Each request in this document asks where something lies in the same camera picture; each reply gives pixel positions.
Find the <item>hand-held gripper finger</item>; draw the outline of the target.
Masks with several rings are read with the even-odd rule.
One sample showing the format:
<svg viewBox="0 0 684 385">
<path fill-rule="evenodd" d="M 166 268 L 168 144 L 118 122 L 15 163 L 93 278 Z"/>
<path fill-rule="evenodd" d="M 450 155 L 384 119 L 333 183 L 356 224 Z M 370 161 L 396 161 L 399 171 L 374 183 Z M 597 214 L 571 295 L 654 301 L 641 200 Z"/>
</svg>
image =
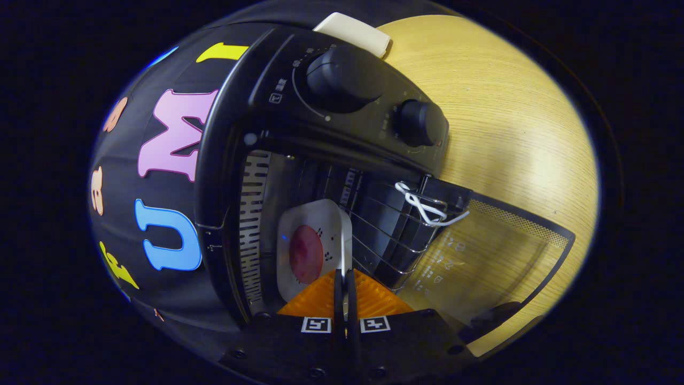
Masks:
<svg viewBox="0 0 684 385">
<path fill-rule="evenodd" d="M 471 351 L 435 309 L 413 310 L 376 280 L 345 276 L 345 382 L 457 383 Z"/>
<path fill-rule="evenodd" d="M 253 383 L 339 383 L 343 277 L 328 273 L 296 297 L 304 309 L 261 312 L 232 334 L 222 366 Z"/>
</svg>

